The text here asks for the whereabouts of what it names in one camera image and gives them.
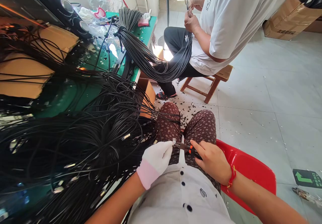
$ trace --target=knee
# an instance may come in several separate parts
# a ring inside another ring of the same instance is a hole
[[[165,28],[163,32],[164,41],[168,42],[169,39],[172,37],[172,35],[173,35],[173,27]]]
[[[215,118],[214,113],[213,113],[212,111],[210,111],[210,110],[201,110],[201,111],[197,112],[197,114],[200,114],[200,115],[202,115],[203,117],[208,116],[208,117]]]
[[[160,111],[163,111],[163,110],[166,110],[166,109],[175,109],[175,110],[178,110],[178,111],[179,111],[179,109],[178,109],[177,105],[176,105],[176,104],[174,104],[173,102],[170,102],[170,101],[165,102],[165,103],[162,105],[162,107],[161,107]]]

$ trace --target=red plastic chair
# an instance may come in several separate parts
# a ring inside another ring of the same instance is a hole
[[[269,167],[253,156],[250,156],[249,154],[234,148],[223,141],[217,139],[216,143],[217,146],[225,153],[228,163],[230,165],[234,165],[238,172],[276,195],[276,177]],[[229,188],[222,185],[221,191],[236,201],[244,209],[255,215],[245,202],[229,191]]]

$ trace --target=man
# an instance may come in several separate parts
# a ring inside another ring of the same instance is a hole
[[[184,28],[168,27],[164,40],[174,55],[173,67],[185,49],[185,35],[194,34],[192,54],[186,70],[180,75],[202,77],[216,74],[241,52],[271,12],[276,0],[191,0],[191,9],[201,11],[200,21],[190,10],[185,14]],[[159,83],[159,99],[176,97],[171,82]]]

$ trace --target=brown floral pants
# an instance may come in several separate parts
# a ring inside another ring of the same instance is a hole
[[[180,111],[173,102],[166,102],[162,105],[160,115],[156,122],[156,127],[159,129],[157,133],[158,141],[172,141],[174,138],[177,143],[181,143],[180,131]],[[201,141],[216,144],[216,121],[215,116],[210,110],[201,110],[197,112],[188,123],[184,132],[184,144],[190,145],[190,140],[195,140],[197,143]],[[179,162],[180,149],[178,146],[173,146],[173,151],[169,165]],[[190,154],[185,155],[187,165],[199,169],[211,181],[214,187],[220,193],[220,183],[210,177],[199,165],[195,162],[195,157]]]

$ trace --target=gloved hand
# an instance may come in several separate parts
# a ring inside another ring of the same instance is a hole
[[[158,142],[144,151],[137,173],[146,190],[168,167],[172,146],[172,141]]]

